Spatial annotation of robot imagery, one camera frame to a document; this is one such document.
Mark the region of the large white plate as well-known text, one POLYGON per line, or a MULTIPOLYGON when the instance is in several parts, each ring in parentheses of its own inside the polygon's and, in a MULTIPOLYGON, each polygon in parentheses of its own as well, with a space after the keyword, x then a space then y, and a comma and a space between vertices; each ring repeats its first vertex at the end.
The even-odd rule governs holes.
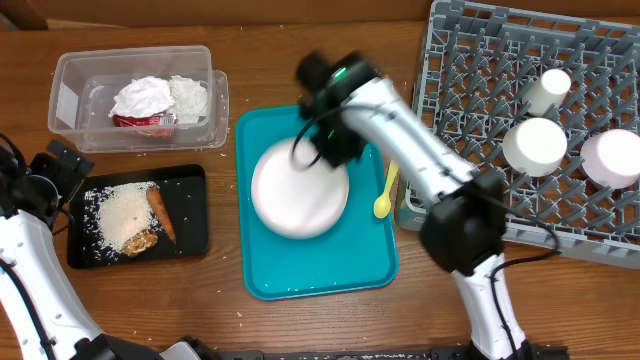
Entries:
POLYGON ((328 231, 343 214, 348 196, 347 168, 320 158, 306 138, 288 138, 269 147, 251 180, 259 219, 274 233, 292 239, 328 231))

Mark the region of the yellow plastic spoon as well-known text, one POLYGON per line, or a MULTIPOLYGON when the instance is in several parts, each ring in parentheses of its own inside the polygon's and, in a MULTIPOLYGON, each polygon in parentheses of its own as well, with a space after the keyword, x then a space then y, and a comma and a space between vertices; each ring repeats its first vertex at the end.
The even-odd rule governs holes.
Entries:
POLYGON ((391 211, 390 192, 397 177, 398 170, 397 163, 391 160, 388 166, 383 192, 378 196, 373 205, 373 214, 378 219, 385 218, 391 211))

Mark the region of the brown food scrap chunk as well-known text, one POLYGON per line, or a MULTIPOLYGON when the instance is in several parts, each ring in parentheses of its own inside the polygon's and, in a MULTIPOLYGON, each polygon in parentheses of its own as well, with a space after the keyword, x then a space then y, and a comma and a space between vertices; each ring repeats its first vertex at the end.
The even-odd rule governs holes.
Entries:
POLYGON ((136 257, 155 246, 158 242, 158 236, 151 230, 142 230, 133 237, 124 242, 121 252, 128 257, 136 257))

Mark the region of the orange carrot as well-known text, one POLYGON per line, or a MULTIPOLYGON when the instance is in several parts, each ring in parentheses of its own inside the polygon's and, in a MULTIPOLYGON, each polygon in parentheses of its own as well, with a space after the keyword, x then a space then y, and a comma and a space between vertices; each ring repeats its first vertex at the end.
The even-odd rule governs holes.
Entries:
POLYGON ((152 211, 158 218, 162 228, 167 234, 168 238, 176 243, 177 237, 172 225, 168 210, 166 209, 164 200, 160 194, 160 191, 155 187, 150 187, 146 191, 146 198, 152 211))

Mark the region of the red foil snack wrapper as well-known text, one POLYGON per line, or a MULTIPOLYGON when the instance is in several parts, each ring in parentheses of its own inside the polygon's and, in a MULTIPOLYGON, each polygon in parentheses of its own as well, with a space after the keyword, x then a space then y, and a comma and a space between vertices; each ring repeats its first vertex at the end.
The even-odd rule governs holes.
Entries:
MULTIPOLYGON (((176 125, 178 119, 172 113, 158 113, 150 117, 135 118, 121 115, 112 116, 113 123, 116 127, 149 127, 149 126, 168 126, 176 125)), ((173 129, 160 130, 139 130, 137 134, 154 138, 169 138, 173 133, 173 129)))

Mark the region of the white paper napkin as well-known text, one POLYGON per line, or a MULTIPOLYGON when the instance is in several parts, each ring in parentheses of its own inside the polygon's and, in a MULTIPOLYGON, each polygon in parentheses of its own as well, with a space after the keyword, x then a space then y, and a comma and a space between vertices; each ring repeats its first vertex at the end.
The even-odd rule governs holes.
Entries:
POLYGON ((206 115, 207 89, 199 81, 173 75, 168 81, 174 104, 168 109, 179 124, 197 123, 206 115))

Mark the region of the grey dishwasher rack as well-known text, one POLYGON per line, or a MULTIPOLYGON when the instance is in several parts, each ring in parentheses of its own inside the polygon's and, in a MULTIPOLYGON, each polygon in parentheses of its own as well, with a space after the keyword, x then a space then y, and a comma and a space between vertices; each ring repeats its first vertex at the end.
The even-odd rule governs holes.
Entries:
POLYGON ((512 208, 506 239, 547 247, 549 231, 570 258, 639 265, 639 188, 597 184, 583 169, 586 141, 639 129, 639 29, 467 1, 432 4, 413 106, 426 126, 480 169, 503 179, 512 208), (570 78, 544 115, 568 148, 551 174, 533 177, 507 163, 502 141, 530 115, 525 93, 547 70, 570 78))

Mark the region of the pale green saucer plate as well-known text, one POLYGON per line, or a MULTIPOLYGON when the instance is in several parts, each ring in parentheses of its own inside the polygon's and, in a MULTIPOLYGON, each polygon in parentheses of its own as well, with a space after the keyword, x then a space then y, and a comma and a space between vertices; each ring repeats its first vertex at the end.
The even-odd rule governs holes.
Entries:
POLYGON ((502 150, 508 164, 531 177, 553 173, 566 151, 563 129, 546 118, 527 119, 504 136, 502 150))

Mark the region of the small white cup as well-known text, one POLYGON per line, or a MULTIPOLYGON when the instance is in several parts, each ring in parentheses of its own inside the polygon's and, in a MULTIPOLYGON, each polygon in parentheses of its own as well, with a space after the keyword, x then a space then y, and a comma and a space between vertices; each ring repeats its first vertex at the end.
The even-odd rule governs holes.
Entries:
POLYGON ((523 102, 530 104, 530 114, 542 117, 549 107, 559 107, 563 103, 570 87, 571 78, 565 71, 549 69, 523 95, 523 102))

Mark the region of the medium white plate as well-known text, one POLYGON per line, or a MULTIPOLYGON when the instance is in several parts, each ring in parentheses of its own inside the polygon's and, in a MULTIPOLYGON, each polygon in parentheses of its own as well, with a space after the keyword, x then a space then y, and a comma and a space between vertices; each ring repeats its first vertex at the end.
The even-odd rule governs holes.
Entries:
POLYGON ((639 136, 613 129, 589 138, 581 148, 586 175, 601 186, 622 189, 639 178, 639 136))

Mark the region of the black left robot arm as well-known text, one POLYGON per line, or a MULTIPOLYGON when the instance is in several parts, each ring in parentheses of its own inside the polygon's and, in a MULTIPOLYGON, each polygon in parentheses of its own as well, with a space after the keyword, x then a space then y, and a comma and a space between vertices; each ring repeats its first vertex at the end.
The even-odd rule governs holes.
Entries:
POLYGON ((53 245, 54 222, 93 169, 53 140, 27 162, 1 138, 1 304, 26 359, 220 360, 186 336, 163 352, 104 333, 70 284, 53 245))

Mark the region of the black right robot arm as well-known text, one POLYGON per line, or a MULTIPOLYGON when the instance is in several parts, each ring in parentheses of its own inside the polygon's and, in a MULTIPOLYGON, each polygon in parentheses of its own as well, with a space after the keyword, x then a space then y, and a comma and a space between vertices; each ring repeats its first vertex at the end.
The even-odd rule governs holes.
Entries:
POLYGON ((528 342, 504 280, 501 178, 478 173, 437 138, 391 80, 358 52, 336 63, 312 52, 300 61, 295 77, 306 93, 300 114, 317 129, 310 141, 318 159, 338 167, 373 144, 396 163, 425 205, 419 239, 456 282, 472 326, 472 357, 524 358, 528 342))

